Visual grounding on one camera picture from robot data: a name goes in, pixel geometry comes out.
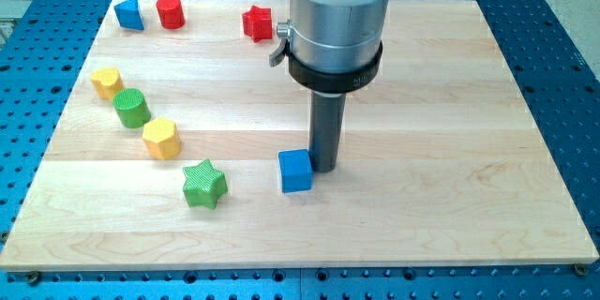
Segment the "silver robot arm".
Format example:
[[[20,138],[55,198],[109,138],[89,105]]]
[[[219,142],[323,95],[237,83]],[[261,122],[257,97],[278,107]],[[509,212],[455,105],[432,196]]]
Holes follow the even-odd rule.
[[[388,0],[290,0],[289,19],[277,25],[272,67],[288,60],[306,88],[340,95],[366,86],[378,72]]]

